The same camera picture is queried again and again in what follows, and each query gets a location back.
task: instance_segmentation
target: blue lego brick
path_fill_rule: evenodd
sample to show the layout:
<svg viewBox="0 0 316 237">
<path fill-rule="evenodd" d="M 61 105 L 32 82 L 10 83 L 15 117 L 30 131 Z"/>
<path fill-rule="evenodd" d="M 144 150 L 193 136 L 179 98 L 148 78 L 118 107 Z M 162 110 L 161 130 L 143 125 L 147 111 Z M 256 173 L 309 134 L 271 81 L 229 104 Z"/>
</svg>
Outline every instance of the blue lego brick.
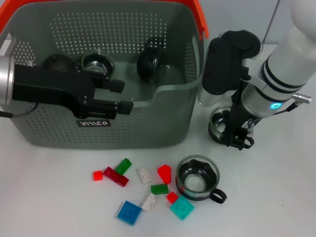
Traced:
<svg viewBox="0 0 316 237">
<path fill-rule="evenodd" d="M 142 208 L 126 201 L 118 214 L 118 218 L 130 225 L 134 225 Z"/>
<path fill-rule="evenodd" d="M 194 206 L 183 196 L 180 196 L 170 207 L 173 214 L 175 214 L 181 221 L 184 221 L 193 209 Z"/>
</svg>

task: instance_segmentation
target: blue led light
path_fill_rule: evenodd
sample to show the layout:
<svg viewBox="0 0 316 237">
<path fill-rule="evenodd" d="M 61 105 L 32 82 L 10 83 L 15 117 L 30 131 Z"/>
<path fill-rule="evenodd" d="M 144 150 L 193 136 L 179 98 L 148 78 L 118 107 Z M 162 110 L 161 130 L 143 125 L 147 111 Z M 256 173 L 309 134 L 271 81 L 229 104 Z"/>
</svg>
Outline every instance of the blue led light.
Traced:
<svg viewBox="0 0 316 237">
<path fill-rule="evenodd" d="M 276 110 L 276 109 L 280 108 L 281 105 L 282 105 L 281 103 L 274 103 L 274 104 L 271 104 L 270 108 L 273 110 Z"/>
</svg>

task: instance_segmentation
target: white table surface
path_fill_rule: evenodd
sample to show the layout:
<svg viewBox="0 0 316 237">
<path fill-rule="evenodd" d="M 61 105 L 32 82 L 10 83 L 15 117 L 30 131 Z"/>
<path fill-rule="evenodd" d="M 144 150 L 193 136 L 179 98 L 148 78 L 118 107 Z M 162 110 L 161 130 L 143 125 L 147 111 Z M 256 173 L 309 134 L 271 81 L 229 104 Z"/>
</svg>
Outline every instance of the white table surface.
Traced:
<svg viewBox="0 0 316 237">
<path fill-rule="evenodd" d="M 261 57 L 274 48 L 265 45 Z M 316 98 L 316 80 L 302 93 Z M 215 143 L 207 131 L 215 107 L 195 106 L 186 139 L 161 149 L 115 151 L 36 147 L 9 119 L 0 118 L 0 237 L 314 237 L 316 236 L 316 103 L 262 120 L 255 145 L 239 151 Z M 221 172 L 224 204 L 191 202 L 195 209 L 180 221 L 164 195 L 155 209 L 141 213 L 135 226 L 116 218 L 126 200 L 141 204 L 150 185 L 136 168 L 146 166 L 160 183 L 157 168 L 172 167 L 191 154 L 214 160 Z M 133 163 L 125 188 L 109 179 L 91 181 L 91 172 Z M 174 182 L 170 190 L 177 191 Z"/>
</svg>

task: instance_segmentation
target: basket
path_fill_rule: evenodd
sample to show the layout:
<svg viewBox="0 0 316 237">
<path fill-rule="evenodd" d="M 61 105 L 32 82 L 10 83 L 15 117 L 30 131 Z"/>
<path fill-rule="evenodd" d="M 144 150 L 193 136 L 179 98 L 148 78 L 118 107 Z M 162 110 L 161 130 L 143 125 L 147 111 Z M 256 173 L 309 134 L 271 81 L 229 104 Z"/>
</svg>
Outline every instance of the basket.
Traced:
<svg viewBox="0 0 316 237">
<path fill-rule="evenodd" d="M 79 127 L 62 106 L 39 104 L 12 121 L 32 144 L 76 149 L 156 148 L 181 142 L 188 131 L 204 65 L 207 26 L 197 0 L 7 0 L 0 8 L 0 45 L 15 64 L 35 65 L 52 54 L 82 57 L 91 49 L 115 60 L 113 78 L 125 81 L 122 94 L 96 89 L 95 98 L 133 101 L 130 115 L 111 126 Z M 158 84 L 139 79 L 136 62 L 147 39 L 161 37 L 168 58 Z M 34 103 L 12 100 L 6 112 L 19 114 Z"/>
</svg>

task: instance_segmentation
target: black cup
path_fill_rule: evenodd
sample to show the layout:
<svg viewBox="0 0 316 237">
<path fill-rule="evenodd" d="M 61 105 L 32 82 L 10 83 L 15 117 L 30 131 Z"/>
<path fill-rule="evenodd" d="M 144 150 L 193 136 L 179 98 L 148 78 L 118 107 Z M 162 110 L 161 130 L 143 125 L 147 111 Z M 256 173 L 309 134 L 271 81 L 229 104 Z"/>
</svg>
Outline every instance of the black cup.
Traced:
<svg viewBox="0 0 316 237">
<path fill-rule="evenodd" d="M 163 76 L 165 55 L 163 40 L 159 37 L 150 38 L 137 60 L 137 72 L 145 82 L 157 82 Z"/>
<path fill-rule="evenodd" d="M 178 164 L 176 185 L 187 199 L 201 201 L 210 198 L 217 203 L 224 203 L 226 194 L 216 188 L 219 180 L 218 167 L 205 156 L 191 155 Z"/>
</svg>

